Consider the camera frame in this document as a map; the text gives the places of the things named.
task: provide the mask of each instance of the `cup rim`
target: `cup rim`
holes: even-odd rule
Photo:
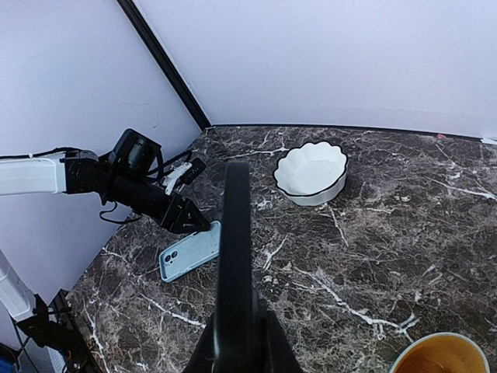
[[[490,366],[488,365],[488,360],[487,357],[485,356],[485,353],[483,350],[470,338],[467,336],[463,336],[462,334],[459,333],[451,333],[451,332],[440,332],[440,333],[434,333],[434,334],[429,334],[428,336],[424,336],[423,338],[411,343],[407,348],[405,348],[400,355],[398,355],[397,360],[395,363],[390,368],[390,371],[388,373],[394,373],[395,369],[398,368],[399,363],[402,361],[402,359],[407,355],[412,349],[419,344],[423,343],[425,340],[430,340],[436,336],[455,336],[456,338],[461,338],[462,340],[468,342],[471,346],[473,346],[476,351],[480,353],[480,356],[483,358],[483,363],[485,364],[485,370],[486,373],[490,373]]]

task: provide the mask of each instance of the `white bowl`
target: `white bowl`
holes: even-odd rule
[[[290,150],[278,161],[274,179],[278,189],[300,206],[332,200],[345,186],[349,160],[342,148],[326,141]]]

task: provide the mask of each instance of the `light blue phone case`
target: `light blue phone case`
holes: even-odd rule
[[[187,274],[219,255],[221,223],[214,221],[207,232],[196,232],[164,250],[158,257],[165,282]]]

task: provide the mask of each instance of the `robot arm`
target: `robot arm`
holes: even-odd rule
[[[190,184],[205,165],[194,159],[163,178],[160,148],[136,131],[126,130],[116,147],[101,157],[73,148],[43,156],[0,157],[0,195],[96,192],[103,204],[124,204],[170,232],[208,231],[210,223],[195,204],[172,191],[178,181]],[[151,178],[154,160],[157,176]]]
[[[194,159],[163,177],[165,166],[178,157],[164,163],[160,148],[136,131],[126,130],[114,149],[101,157],[74,148],[0,157],[0,196],[96,192],[103,204],[124,204],[138,214],[150,216],[170,232],[209,230],[209,221],[193,202],[173,191],[177,183],[190,184],[205,165]],[[157,167],[150,170],[154,161]],[[84,341],[73,329],[50,320],[46,303],[21,281],[1,250],[0,301],[16,325],[36,344],[58,350],[67,359],[70,357],[75,366],[85,365]],[[68,370],[80,371],[72,366]]]

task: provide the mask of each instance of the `dark marble surface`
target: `dark marble surface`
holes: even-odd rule
[[[343,192],[298,207],[274,185],[288,148],[340,144]],[[386,372],[413,340],[474,339],[497,369],[497,147],[418,134],[223,127],[194,144],[206,172],[182,193],[221,218],[224,164],[252,168],[254,278],[307,372]],[[70,293],[104,371],[181,372],[214,309],[216,261],[172,284],[180,237],[149,219],[111,238]]]

